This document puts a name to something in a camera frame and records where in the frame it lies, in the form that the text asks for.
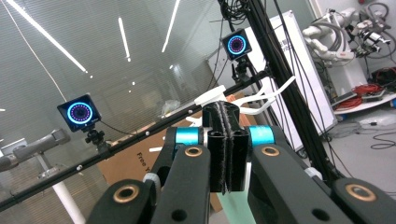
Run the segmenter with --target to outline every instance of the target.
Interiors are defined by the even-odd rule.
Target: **white wall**
[[[357,0],[310,0],[312,7],[314,9],[315,14],[318,16],[323,15],[326,8],[332,8],[335,9],[337,11],[342,11],[344,9],[347,9],[349,7],[354,7],[356,9],[361,9],[364,6],[366,6],[367,4],[373,3],[373,2],[380,2],[380,3],[385,3],[389,6],[389,15],[387,17],[387,23],[390,26],[394,26],[394,22],[396,21],[396,4],[394,2],[394,0],[366,0],[366,4],[361,5],[358,3]],[[382,7],[373,7],[374,10],[376,9],[382,9]],[[388,32],[393,35],[396,36],[396,28],[392,28],[390,30],[388,30]],[[395,43],[391,43],[390,44],[390,48],[393,49],[395,46]],[[380,54],[388,54],[389,53],[389,49],[386,46],[381,46],[382,50],[380,52]],[[365,71],[365,61],[363,59],[358,59],[359,62],[361,63],[361,67],[363,68],[363,71]],[[391,60],[390,57],[388,58],[384,58],[384,59],[369,59],[368,58],[368,64],[369,64],[369,69],[370,72],[374,72],[375,70],[379,69],[379,68],[383,68],[383,67],[391,67],[391,66],[396,66],[396,64],[394,64]]]

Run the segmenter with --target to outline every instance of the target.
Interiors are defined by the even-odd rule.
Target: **gray floor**
[[[336,125],[331,133],[340,133],[351,130],[356,124],[351,123],[378,109],[386,109],[396,117],[396,110],[389,110],[389,106],[378,107],[373,110],[367,110],[361,113],[348,115],[348,118]],[[388,126],[364,126],[371,130],[359,130],[359,133],[352,133],[343,138],[333,138],[331,141],[332,148],[344,163],[348,171],[355,177],[367,181],[384,191],[396,192],[396,146],[388,149],[374,150],[371,146],[379,142],[373,139],[377,134],[392,133],[383,136],[384,139],[396,141],[396,124]],[[326,142],[324,146],[328,156],[331,152]],[[344,175],[349,176],[346,168],[334,156],[335,165]],[[232,223],[225,216],[224,212],[212,214],[209,223]]]

